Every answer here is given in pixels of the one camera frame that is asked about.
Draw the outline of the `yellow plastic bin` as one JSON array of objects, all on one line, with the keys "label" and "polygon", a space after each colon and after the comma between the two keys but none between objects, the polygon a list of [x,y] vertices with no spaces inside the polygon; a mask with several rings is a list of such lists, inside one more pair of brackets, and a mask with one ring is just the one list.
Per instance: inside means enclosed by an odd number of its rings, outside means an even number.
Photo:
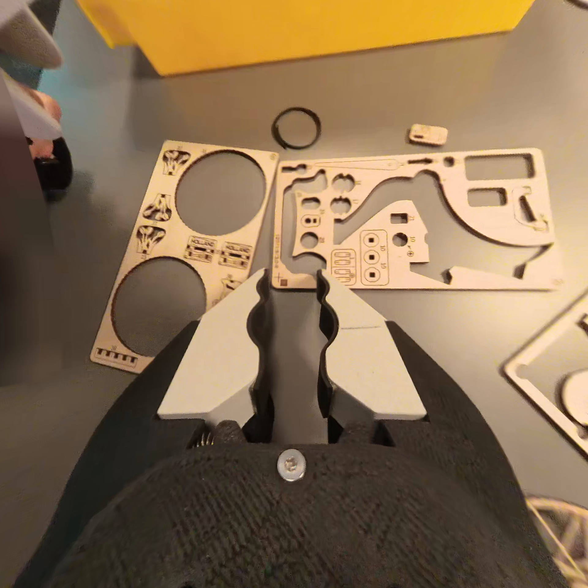
[{"label": "yellow plastic bin", "polygon": [[533,1],[78,1],[163,77],[509,32]]}]

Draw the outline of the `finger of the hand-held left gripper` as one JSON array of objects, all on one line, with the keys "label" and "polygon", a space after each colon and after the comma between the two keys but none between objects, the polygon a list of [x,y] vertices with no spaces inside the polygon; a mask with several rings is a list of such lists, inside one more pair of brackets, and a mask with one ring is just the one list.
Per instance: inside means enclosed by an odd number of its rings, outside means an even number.
[{"label": "finger of the hand-held left gripper", "polygon": [[1,54],[41,69],[57,69],[63,64],[62,52],[30,3],[1,1]]}]

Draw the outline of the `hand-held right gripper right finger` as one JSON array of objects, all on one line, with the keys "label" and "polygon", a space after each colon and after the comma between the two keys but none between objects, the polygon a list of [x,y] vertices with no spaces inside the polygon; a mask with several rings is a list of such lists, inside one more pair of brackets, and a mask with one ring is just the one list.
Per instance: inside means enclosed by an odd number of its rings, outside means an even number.
[{"label": "hand-held right gripper right finger", "polygon": [[328,272],[317,273],[318,404],[335,421],[421,420],[426,409],[386,319]]}]

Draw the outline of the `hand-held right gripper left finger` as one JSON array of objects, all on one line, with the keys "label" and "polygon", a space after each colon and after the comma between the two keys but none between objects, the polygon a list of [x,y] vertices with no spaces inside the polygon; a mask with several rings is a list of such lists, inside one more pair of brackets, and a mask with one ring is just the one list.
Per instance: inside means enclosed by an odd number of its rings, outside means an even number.
[{"label": "hand-held right gripper left finger", "polygon": [[202,316],[158,407],[160,419],[254,417],[261,354],[248,323],[265,283],[267,269],[258,270]]}]

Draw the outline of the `small loose wooden piece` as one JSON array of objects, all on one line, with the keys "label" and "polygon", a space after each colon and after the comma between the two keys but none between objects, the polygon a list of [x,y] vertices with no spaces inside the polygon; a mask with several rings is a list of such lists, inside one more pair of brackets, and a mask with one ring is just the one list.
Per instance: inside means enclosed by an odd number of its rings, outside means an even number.
[{"label": "small loose wooden piece", "polygon": [[448,136],[448,129],[442,126],[415,123],[408,130],[408,141],[418,145],[441,147],[446,144]]}]

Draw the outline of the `assembled wooden model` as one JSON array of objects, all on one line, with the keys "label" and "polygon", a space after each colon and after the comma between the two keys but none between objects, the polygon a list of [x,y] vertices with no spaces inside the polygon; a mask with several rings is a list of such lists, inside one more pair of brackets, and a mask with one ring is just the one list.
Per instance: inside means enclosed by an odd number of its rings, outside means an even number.
[{"label": "assembled wooden model", "polygon": [[538,533],[570,587],[587,587],[587,508],[546,496],[526,496]]}]

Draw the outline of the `black rubber band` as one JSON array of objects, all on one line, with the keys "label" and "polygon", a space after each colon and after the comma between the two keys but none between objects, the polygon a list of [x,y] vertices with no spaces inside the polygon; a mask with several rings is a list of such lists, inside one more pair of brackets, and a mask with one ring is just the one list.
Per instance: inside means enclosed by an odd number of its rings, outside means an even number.
[{"label": "black rubber band", "polygon": [[[300,145],[300,144],[290,143],[283,137],[283,135],[280,131],[280,128],[279,128],[279,123],[280,123],[281,119],[283,119],[285,116],[290,115],[292,113],[304,114],[313,122],[313,124],[315,126],[315,134],[314,134],[313,139],[310,142]],[[281,148],[289,149],[292,151],[303,151],[305,149],[309,149],[309,148],[313,147],[320,139],[320,137],[322,135],[322,122],[321,122],[321,119],[318,116],[318,114],[315,113],[311,109],[308,109],[306,107],[298,107],[298,106],[297,107],[288,107],[276,115],[276,117],[274,118],[274,120],[272,122],[270,131],[271,131],[273,139]]]}]

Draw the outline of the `wooden parts sheet with cutouts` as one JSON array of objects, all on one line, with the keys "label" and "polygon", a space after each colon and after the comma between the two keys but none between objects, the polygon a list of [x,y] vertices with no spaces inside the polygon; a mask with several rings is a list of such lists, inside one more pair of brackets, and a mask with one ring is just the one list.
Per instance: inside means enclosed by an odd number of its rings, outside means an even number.
[{"label": "wooden parts sheet with cutouts", "polygon": [[356,290],[551,291],[564,282],[537,148],[283,161],[272,286],[315,290],[317,259]]}]

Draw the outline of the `small wooden parts sheet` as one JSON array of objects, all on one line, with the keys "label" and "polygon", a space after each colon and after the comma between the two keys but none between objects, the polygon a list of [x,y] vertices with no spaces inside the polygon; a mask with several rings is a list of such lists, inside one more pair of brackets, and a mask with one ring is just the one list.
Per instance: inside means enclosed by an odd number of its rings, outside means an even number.
[{"label": "small wooden parts sheet", "polygon": [[554,321],[504,364],[503,374],[587,459],[587,311]]}]

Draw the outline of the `person's left hand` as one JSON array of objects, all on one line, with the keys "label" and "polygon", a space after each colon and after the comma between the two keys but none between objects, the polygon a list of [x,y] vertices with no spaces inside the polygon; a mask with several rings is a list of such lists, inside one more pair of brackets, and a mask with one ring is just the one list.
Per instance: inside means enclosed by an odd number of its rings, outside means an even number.
[{"label": "person's left hand", "polygon": [[[44,113],[58,126],[61,126],[62,109],[57,101],[46,93],[31,90],[32,98],[40,105]],[[54,143],[57,138],[48,138],[45,136],[27,137],[29,150],[33,159],[50,159],[54,155]]]}]

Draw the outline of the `wooden sheet with round holes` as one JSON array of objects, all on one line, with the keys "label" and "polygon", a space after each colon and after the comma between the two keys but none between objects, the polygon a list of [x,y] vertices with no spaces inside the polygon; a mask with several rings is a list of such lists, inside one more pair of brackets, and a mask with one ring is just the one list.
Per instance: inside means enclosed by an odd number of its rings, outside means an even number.
[{"label": "wooden sheet with round holes", "polygon": [[[242,227],[208,235],[184,222],[178,212],[177,190],[192,166],[221,153],[241,156],[261,171],[263,199]],[[91,362],[134,374],[142,373],[152,362],[153,357],[122,342],[114,319],[120,287],[144,263],[163,259],[189,267],[202,282],[206,311],[249,278],[278,162],[278,154],[270,151],[173,140],[163,143],[89,354]]]}]

